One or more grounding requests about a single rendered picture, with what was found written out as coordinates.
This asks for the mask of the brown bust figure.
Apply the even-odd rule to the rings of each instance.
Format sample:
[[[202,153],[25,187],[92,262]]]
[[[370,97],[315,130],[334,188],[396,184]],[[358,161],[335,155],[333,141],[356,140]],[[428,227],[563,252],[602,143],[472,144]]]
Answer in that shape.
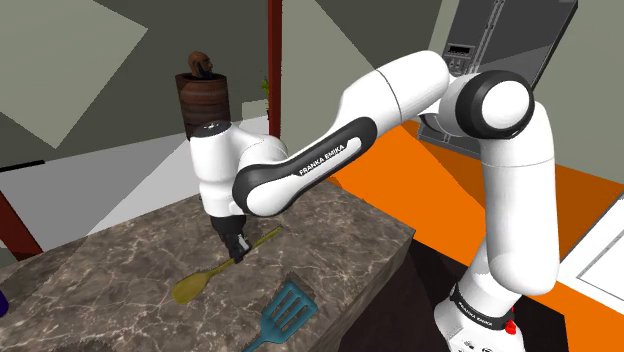
[[[188,65],[191,74],[200,79],[211,79],[213,77],[213,64],[210,58],[203,52],[194,51],[188,56]]]

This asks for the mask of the yellow wooden spoon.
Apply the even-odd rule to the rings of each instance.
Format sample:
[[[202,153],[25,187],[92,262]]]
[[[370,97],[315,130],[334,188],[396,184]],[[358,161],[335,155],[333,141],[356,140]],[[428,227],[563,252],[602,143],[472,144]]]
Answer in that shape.
[[[268,233],[264,234],[252,245],[251,251],[248,254],[257,252],[258,248],[262,246],[262,244],[278,235],[282,231],[282,229],[282,225],[277,225]],[[200,293],[202,293],[202,291],[207,287],[208,283],[213,277],[224,272],[227,268],[238,264],[235,263],[234,259],[228,259],[214,268],[197,271],[184,277],[172,286],[172,299],[178,304],[188,304],[189,302],[194,300]]]

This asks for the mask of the grey refrigerator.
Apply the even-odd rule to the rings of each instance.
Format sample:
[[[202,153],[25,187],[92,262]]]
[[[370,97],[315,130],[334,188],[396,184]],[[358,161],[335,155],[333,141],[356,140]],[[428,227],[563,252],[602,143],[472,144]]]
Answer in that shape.
[[[535,88],[578,0],[459,0],[442,58],[452,79],[504,70]]]

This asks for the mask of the dark robot stand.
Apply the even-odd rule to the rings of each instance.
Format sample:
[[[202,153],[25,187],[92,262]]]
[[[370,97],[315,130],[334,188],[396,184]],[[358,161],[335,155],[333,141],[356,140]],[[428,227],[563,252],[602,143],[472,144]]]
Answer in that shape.
[[[433,310],[465,271],[465,265],[414,240],[338,352],[449,352]],[[515,305],[515,322],[527,352],[569,352],[562,314],[523,297]]]

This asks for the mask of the teal slotted spatula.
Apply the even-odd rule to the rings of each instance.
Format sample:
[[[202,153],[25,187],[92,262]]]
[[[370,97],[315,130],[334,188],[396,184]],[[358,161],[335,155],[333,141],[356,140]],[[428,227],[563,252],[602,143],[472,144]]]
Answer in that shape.
[[[315,301],[288,280],[262,312],[258,336],[241,352],[254,352],[263,343],[284,344],[317,311]]]

